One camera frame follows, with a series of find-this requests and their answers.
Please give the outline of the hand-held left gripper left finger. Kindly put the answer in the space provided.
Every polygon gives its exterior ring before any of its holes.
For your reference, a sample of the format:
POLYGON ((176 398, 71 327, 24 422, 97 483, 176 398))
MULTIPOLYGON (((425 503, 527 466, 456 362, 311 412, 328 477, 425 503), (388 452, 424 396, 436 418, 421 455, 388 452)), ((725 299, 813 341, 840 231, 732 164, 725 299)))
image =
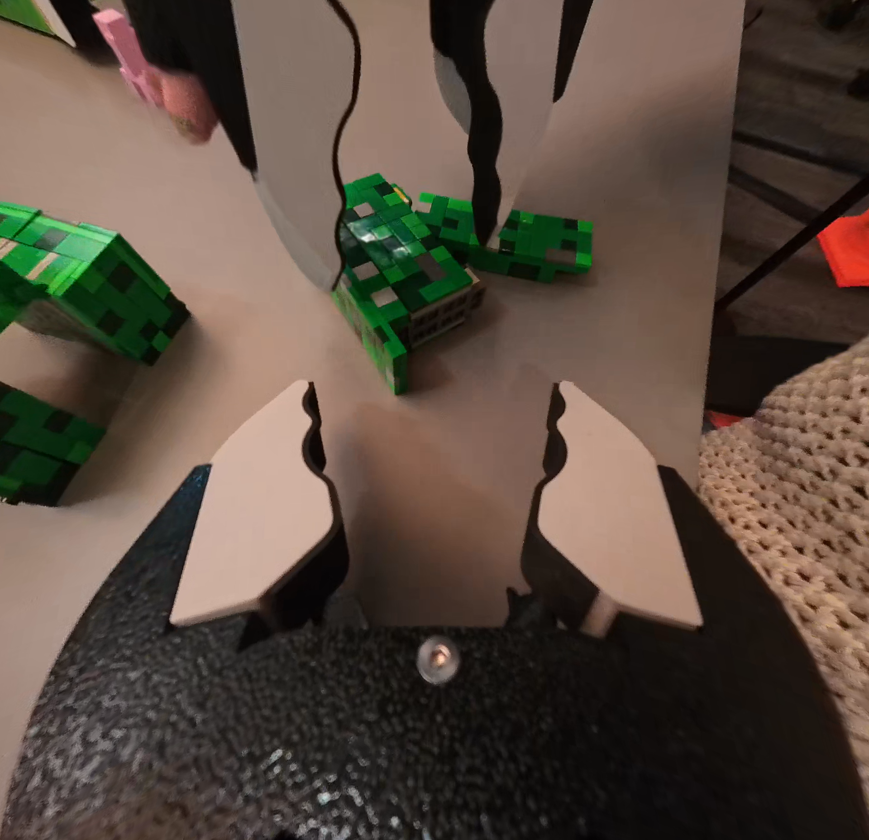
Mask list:
POLYGON ((249 614, 272 630, 327 623, 349 573, 349 547, 326 464, 308 380, 293 382, 223 443, 168 618, 173 627, 249 614))

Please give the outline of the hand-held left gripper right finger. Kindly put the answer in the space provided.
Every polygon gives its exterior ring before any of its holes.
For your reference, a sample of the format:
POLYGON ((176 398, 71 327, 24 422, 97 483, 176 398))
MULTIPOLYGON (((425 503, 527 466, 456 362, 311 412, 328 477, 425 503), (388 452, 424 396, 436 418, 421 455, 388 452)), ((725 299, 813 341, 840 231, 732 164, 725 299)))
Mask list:
POLYGON ((701 630, 652 453, 568 380, 552 386, 546 427, 521 551, 521 573, 545 611, 591 638, 604 638, 624 615, 701 630))

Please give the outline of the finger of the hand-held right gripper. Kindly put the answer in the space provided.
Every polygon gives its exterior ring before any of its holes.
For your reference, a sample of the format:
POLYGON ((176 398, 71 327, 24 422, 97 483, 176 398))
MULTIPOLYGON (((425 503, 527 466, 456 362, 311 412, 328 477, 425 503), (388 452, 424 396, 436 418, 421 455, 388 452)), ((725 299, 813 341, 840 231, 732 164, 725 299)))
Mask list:
POLYGON ((476 237, 506 222, 554 106, 564 0, 433 0, 435 75, 467 136, 476 237))
POLYGON ((320 291, 342 276, 342 133, 360 85, 341 0, 231 0, 255 145, 255 189, 296 267, 320 291))

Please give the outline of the green lego panel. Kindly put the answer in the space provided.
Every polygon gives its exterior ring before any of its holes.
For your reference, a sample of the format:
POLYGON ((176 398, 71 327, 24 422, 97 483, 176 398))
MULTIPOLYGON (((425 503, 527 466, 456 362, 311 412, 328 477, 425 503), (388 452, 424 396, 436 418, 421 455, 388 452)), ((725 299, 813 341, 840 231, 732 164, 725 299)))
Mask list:
POLYGON ((513 210, 489 246, 476 236, 470 201, 424 192, 415 210, 456 260, 476 271, 551 283, 592 269, 590 222, 513 210))

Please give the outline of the hollow green lego block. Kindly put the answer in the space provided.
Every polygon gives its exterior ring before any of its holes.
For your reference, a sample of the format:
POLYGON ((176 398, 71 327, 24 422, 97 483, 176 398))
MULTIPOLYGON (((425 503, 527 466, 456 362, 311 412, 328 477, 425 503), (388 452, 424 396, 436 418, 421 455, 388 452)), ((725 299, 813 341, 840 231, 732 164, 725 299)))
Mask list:
POLYGON ((408 390, 411 353, 469 321, 486 289, 380 173, 346 182, 343 192, 344 268, 332 300, 400 396, 408 390))

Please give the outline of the pink lego pig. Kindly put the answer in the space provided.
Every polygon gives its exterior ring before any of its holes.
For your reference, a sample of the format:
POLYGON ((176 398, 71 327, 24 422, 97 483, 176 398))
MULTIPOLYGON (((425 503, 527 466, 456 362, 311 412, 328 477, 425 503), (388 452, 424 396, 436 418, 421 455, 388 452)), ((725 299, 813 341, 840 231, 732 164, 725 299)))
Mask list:
POLYGON ((162 82, 155 67, 147 62, 129 20, 119 10, 105 9, 93 20, 114 53, 125 85, 149 106, 163 109, 162 82))

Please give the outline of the green cardboard set box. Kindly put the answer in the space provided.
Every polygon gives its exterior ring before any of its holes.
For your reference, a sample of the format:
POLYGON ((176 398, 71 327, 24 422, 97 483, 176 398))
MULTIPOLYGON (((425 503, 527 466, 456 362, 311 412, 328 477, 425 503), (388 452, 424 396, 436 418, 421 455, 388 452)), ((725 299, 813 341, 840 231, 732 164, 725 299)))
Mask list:
POLYGON ((1 0, 1 18, 67 43, 92 50, 103 46, 93 19, 99 0, 1 0))

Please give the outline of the large green lego assembly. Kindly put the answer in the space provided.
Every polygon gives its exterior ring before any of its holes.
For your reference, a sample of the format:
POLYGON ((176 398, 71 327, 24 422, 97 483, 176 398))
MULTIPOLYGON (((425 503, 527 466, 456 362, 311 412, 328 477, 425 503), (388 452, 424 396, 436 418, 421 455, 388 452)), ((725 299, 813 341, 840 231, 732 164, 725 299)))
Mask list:
MULTIPOLYGON (((151 367, 190 318, 119 232, 3 203, 1 237, 2 332, 17 325, 151 367)), ((2 383, 2 502, 58 506, 106 431, 2 383)))

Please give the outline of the person's right hand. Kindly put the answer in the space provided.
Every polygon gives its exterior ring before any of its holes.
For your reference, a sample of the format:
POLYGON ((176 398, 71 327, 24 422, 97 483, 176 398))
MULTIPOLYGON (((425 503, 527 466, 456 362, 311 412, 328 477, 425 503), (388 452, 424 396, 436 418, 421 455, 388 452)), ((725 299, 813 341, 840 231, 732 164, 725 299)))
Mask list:
POLYGON ((163 73, 162 105, 177 131, 192 144, 207 143, 218 124, 208 93, 189 73, 163 73))

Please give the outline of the beige knit sweater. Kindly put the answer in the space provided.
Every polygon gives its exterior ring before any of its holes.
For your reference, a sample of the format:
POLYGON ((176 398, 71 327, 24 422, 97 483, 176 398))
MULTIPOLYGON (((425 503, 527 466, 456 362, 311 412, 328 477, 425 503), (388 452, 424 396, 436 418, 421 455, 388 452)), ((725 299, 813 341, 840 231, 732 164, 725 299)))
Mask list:
POLYGON ((699 492, 787 608, 868 783, 868 338, 711 341, 699 492))

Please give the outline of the black floor stand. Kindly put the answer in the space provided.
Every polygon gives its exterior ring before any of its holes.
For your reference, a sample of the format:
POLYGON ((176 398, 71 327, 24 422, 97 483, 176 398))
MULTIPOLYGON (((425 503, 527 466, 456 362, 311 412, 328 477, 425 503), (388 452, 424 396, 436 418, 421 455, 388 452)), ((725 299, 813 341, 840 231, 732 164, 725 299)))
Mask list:
POLYGON ((810 241, 819 237, 820 234, 833 223, 842 218, 856 204, 867 198, 868 176, 864 175, 854 183, 843 195, 837 198, 824 210, 810 218, 796 234, 785 244, 776 249, 772 255, 766 258, 755 269, 746 274, 744 278, 733 285, 722 296, 715 300, 713 315, 716 317, 725 312, 734 302, 741 299, 748 291, 779 269, 787 260, 792 258, 798 251, 804 248, 810 241))

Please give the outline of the orange cloth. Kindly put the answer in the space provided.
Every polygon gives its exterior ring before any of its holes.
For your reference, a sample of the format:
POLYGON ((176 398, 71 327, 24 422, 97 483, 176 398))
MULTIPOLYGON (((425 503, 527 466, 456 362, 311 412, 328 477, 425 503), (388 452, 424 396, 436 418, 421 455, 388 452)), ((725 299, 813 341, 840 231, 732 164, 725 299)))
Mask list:
POLYGON ((817 240, 838 287, 868 287, 868 211, 836 219, 817 240))

